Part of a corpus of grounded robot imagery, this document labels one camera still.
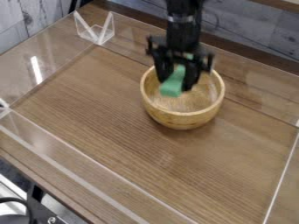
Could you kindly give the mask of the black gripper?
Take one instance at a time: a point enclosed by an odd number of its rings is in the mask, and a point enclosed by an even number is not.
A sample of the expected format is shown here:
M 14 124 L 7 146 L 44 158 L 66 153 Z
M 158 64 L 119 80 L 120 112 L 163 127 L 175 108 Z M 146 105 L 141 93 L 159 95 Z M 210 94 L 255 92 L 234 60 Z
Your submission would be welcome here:
M 170 45 L 165 36 L 147 37 L 146 53 L 153 56 L 157 76 L 165 82 L 174 72 L 174 64 L 186 64 L 182 90 L 190 91 L 198 83 L 202 70 L 210 72 L 214 63 L 214 53 L 201 43 L 191 47 Z

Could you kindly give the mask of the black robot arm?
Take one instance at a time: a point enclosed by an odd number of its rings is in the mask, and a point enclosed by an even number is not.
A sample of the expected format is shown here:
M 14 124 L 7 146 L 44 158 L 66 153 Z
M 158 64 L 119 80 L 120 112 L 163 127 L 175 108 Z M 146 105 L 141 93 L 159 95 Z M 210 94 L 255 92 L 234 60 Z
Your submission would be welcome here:
M 206 0 L 166 0 L 166 34 L 147 37 L 146 54 L 154 58 L 161 83 L 166 83 L 175 66 L 185 66 L 182 91 L 191 91 L 202 73 L 213 69 L 215 54 L 201 43 L 205 3 Z

